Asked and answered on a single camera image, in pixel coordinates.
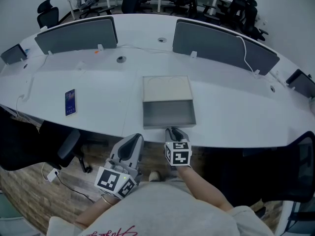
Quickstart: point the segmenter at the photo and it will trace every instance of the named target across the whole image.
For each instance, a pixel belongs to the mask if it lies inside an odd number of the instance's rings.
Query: person's left arm
[[[75,220],[74,224],[84,230],[110,207],[114,206],[120,201],[120,199],[116,199],[110,195],[105,194],[103,195],[103,198],[100,198],[91,207],[87,208],[83,213],[81,213]]]

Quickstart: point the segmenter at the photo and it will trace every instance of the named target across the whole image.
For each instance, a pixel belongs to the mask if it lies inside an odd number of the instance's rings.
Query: smartphone
[[[65,93],[65,116],[76,113],[75,89]]]

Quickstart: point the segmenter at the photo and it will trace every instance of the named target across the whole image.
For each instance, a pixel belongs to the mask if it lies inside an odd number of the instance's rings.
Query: wood flooring
[[[121,138],[93,134],[91,138],[96,144],[83,145],[85,161],[93,171],[85,174],[81,170],[79,161],[74,158],[67,168],[62,169],[60,179],[63,183],[76,191],[88,195],[92,200],[100,198],[101,191],[94,187],[95,177],[99,166],[103,166],[113,145]],[[204,165],[204,148],[193,147],[191,165],[202,175]],[[145,142],[140,169],[144,174],[144,181],[152,170],[158,170],[166,176],[166,160],[163,155],[163,144]],[[8,172],[0,168],[0,188],[16,207],[16,209],[38,230],[46,234],[50,217],[58,216],[68,222],[73,222],[77,215],[83,212],[91,202],[84,196],[77,194],[62,185],[58,179],[52,183],[43,179],[41,168],[43,164],[36,164],[27,168]],[[45,164],[45,176],[52,167]],[[268,202],[262,220],[272,231],[276,230],[282,210],[282,202]],[[252,208],[258,210],[263,206],[260,201]]]

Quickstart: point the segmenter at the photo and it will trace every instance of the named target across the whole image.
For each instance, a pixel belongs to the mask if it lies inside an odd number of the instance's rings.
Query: chair headrest
[[[37,13],[40,14],[44,12],[45,10],[48,10],[52,7],[53,6],[50,4],[50,0],[46,0],[39,5],[39,7],[37,8]]]

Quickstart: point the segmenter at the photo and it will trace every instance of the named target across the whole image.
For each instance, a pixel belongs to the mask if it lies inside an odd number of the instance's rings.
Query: power strip
[[[50,182],[52,182],[52,181],[57,177],[56,174],[59,175],[59,171],[54,168],[54,169],[48,174],[47,179],[48,179]]]

